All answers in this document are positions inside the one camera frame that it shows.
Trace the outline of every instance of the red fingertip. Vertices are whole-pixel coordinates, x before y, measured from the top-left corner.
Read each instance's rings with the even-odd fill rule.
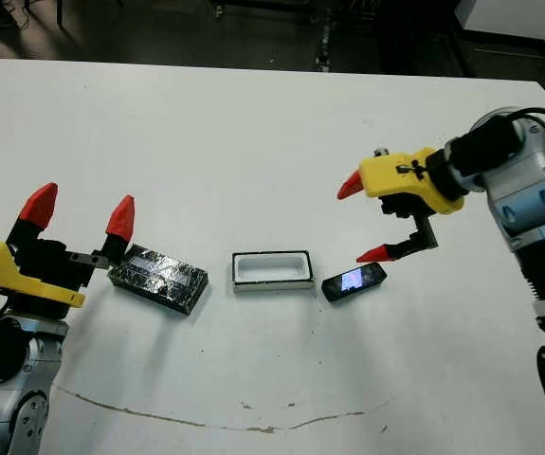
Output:
[[[385,261],[394,261],[394,258],[391,258],[386,246],[381,245],[377,248],[370,249],[357,258],[356,261],[358,263],[383,263]]]
[[[33,223],[40,229],[46,229],[53,216],[56,198],[57,184],[47,183],[28,198],[19,212],[19,218]]]
[[[136,206],[133,196],[127,194],[112,212],[106,234],[114,234],[129,242],[133,236]]]
[[[355,171],[339,189],[337,193],[337,199],[345,199],[348,196],[352,196],[356,192],[363,190],[363,182],[360,180],[360,173]]]

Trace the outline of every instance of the white container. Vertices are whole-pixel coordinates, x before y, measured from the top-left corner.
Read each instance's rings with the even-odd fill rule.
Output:
[[[314,285],[308,251],[232,254],[235,291],[304,289]]]

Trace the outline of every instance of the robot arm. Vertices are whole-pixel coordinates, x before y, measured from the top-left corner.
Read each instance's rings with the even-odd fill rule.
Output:
[[[39,239],[53,214],[57,185],[27,200],[5,243],[0,242],[0,455],[38,453],[51,384],[62,364],[70,307],[80,308],[95,268],[119,262],[133,233],[134,201],[112,214],[101,250],[67,251]]]
[[[382,150],[364,159],[337,197],[364,190],[379,197],[384,213],[413,216],[417,231],[405,242],[381,245],[357,260],[393,261],[435,247],[428,216],[459,210],[471,191],[485,191],[491,214],[535,293],[537,322],[545,331],[544,119],[543,108],[499,109],[441,150],[414,155]],[[545,346],[537,366],[545,392]]]

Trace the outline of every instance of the brown stain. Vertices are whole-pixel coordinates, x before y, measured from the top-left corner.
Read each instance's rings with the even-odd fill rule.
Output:
[[[324,417],[317,417],[316,419],[307,420],[305,422],[302,422],[299,425],[289,427],[288,429],[298,429],[301,427],[305,427],[306,425],[315,424],[316,422],[324,422],[325,420],[335,420],[335,419],[339,419],[340,417],[348,417],[350,415],[365,415],[365,412],[360,410],[357,412],[344,412],[343,414],[325,415]]]
[[[78,398],[79,400],[84,401],[85,403],[89,403],[99,408],[104,408],[105,410],[115,410],[117,412],[124,412],[125,414],[136,415],[138,417],[148,417],[150,419],[163,420],[165,422],[174,422],[176,424],[190,425],[192,427],[207,426],[205,424],[201,424],[198,422],[191,422],[190,420],[173,419],[172,417],[165,417],[164,415],[150,414],[148,412],[139,412],[137,410],[127,409],[127,408],[117,408],[116,406],[106,405],[104,403],[100,403],[99,401],[91,400],[90,398],[87,398],[86,396],[82,396],[79,393],[74,393],[73,391],[68,391],[64,388],[61,388],[60,386],[55,386],[55,387],[57,387],[60,391],[64,391],[68,395],[72,395]]]
[[[249,427],[249,428],[245,428],[245,431],[257,431],[259,433],[265,433],[265,434],[274,434],[274,430],[275,429],[278,429],[278,428],[274,428],[274,427],[266,427],[266,428],[262,428],[262,427]]]
[[[219,426],[219,425],[207,425],[207,424],[203,424],[201,422],[193,422],[193,421],[190,421],[190,420],[175,419],[175,418],[167,417],[167,416],[164,416],[164,415],[150,414],[148,412],[140,412],[140,411],[132,410],[132,409],[128,409],[128,408],[119,408],[119,407],[116,407],[116,406],[107,405],[105,403],[101,403],[99,401],[92,400],[91,398],[87,398],[86,396],[80,395],[79,393],[75,393],[75,392],[69,391],[69,390],[67,390],[67,389],[65,389],[63,387],[60,387],[57,384],[53,384],[53,387],[55,387],[56,389],[58,389],[58,390],[60,390],[60,391],[62,391],[64,393],[67,393],[70,396],[78,398],[79,400],[81,400],[81,401],[83,401],[85,403],[89,403],[90,405],[97,406],[97,407],[103,408],[105,410],[113,410],[113,411],[116,411],[116,412],[123,412],[125,414],[134,415],[136,417],[146,417],[146,418],[150,418],[150,419],[161,420],[161,421],[164,421],[164,422],[171,422],[171,423],[174,423],[174,424],[188,425],[190,427],[209,428],[209,429],[224,429],[224,430],[228,430],[228,431],[254,431],[254,432],[259,432],[259,433],[264,433],[264,434],[275,434],[276,431],[289,431],[289,430],[292,431],[292,430],[300,429],[300,428],[303,428],[303,427],[306,427],[306,426],[309,426],[309,425],[312,425],[312,424],[315,424],[315,423],[318,423],[318,422],[324,422],[324,421],[327,421],[327,420],[335,420],[335,419],[340,419],[340,418],[343,418],[343,417],[366,415],[368,412],[376,412],[378,410],[383,409],[384,407],[386,407],[394,399],[394,397],[392,396],[388,400],[386,400],[383,403],[377,405],[375,408],[369,410],[368,412],[365,412],[363,410],[359,410],[359,411],[354,411],[354,412],[343,412],[343,413],[340,413],[340,414],[324,415],[324,416],[321,416],[321,417],[317,417],[315,419],[307,420],[305,422],[294,425],[292,427],[271,427],[271,426],[268,426],[268,427],[238,428],[238,427],[227,427],[227,426]],[[287,406],[289,408],[292,408],[293,406],[295,406],[295,403],[289,403]],[[385,426],[384,428],[382,428],[381,432],[386,431],[386,429],[388,429],[388,426]]]

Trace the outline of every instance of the phone screen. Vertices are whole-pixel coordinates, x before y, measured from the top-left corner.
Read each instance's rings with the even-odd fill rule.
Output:
[[[333,301],[376,286],[386,277],[386,272],[378,263],[371,263],[325,280],[321,289],[327,300]]]

